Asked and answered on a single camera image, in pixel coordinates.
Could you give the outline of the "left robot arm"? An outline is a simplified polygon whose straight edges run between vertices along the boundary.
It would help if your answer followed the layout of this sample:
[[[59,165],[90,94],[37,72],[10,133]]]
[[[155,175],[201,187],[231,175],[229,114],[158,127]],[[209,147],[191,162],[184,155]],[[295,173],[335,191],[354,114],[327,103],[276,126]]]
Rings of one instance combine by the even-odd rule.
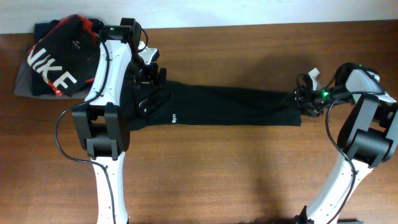
[[[141,25],[123,18],[118,26],[100,32],[100,56],[95,79],[84,103],[72,110],[81,147],[94,168],[98,196],[98,223],[128,223],[123,191],[123,163],[130,143],[130,130],[122,114],[125,86],[164,86],[165,70],[156,60],[160,53],[150,48]]]

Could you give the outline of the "black t-shirt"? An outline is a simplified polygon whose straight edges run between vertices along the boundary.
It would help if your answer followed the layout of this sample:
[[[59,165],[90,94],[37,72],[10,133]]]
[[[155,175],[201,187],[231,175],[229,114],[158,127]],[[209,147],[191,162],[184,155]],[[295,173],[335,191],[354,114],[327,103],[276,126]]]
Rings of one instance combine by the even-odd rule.
[[[126,85],[121,109],[130,130],[166,124],[300,126],[301,112],[287,92],[225,86]]]

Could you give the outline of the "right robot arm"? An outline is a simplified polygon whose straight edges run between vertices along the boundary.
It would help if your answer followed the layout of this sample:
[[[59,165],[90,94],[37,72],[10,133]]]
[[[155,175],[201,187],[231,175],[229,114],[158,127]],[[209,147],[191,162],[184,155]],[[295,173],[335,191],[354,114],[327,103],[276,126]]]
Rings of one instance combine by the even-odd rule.
[[[339,223],[340,213],[357,186],[388,161],[397,147],[397,102],[382,86],[377,71],[344,63],[323,88],[318,83],[319,74],[314,68],[298,75],[294,100],[303,115],[326,116],[326,133],[338,157],[320,193],[294,217],[294,223]],[[331,112],[345,103],[353,109],[334,138]]]

